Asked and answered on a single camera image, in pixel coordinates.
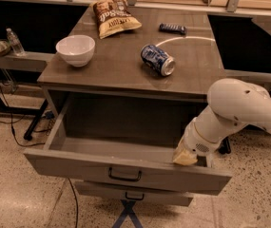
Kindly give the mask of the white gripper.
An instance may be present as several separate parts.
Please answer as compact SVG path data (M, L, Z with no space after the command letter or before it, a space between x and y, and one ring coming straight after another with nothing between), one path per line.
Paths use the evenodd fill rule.
M198 161L197 156L206 157L216 151L220 141L210 142L199 132L194 118L184 131L184 138L180 139L173 152L172 161L176 164L188 166Z

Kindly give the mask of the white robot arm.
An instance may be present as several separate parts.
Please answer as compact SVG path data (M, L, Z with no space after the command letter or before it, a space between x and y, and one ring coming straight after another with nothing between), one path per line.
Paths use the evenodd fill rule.
M194 164L248 125L271 134L271 96L259 85L221 79L208 89L207 107L185 128L172 160L179 165Z

